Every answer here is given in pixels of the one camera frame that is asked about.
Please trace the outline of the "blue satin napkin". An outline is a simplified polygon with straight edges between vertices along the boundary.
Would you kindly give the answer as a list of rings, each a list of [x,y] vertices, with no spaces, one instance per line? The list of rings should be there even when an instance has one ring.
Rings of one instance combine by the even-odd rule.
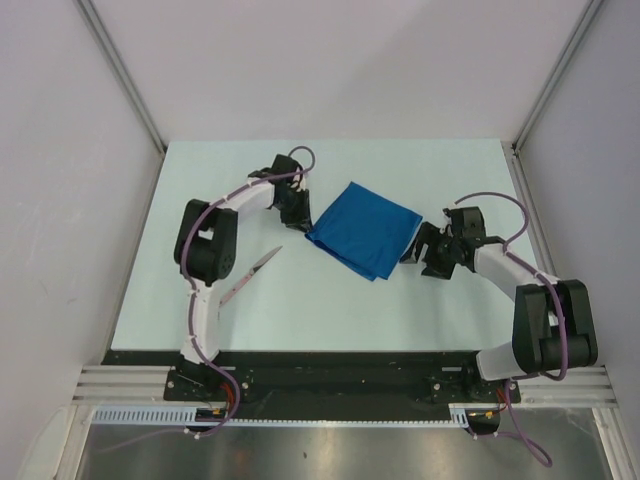
[[[365,279],[387,280],[421,222],[418,213],[352,182],[305,237]]]

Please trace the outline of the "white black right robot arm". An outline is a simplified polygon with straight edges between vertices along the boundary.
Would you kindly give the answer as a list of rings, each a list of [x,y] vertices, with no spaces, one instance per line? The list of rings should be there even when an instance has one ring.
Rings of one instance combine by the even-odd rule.
[[[513,301],[511,340],[476,354],[461,388],[484,401],[502,380],[544,376],[563,380],[574,368],[593,366],[598,344],[587,286],[544,273],[513,253],[507,241],[486,233],[478,207],[446,209],[447,224],[424,222],[400,258],[424,263],[423,276],[452,278],[456,267],[490,281]]]

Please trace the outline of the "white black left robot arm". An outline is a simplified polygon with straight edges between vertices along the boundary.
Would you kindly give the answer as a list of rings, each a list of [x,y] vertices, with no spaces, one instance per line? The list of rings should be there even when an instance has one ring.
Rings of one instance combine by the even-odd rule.
[[[219,283],[232,272],[241,222],[263,210],[276,210],[281,224],[308,233],[313,222],[306,177],[293,154],[305,151],[311,164],[312,150],[295,147],[278,154],[272,165],[250,173],[243,184],[213,202],[193,199],[187,203],[174,247],[174,260],[188,286],[187,334],[181,349],[184,360],[196,367],[186,377],[186,387],[197,398],[214,397],[221,376],[206,365],[220,353],[219,309],[223,299]]]

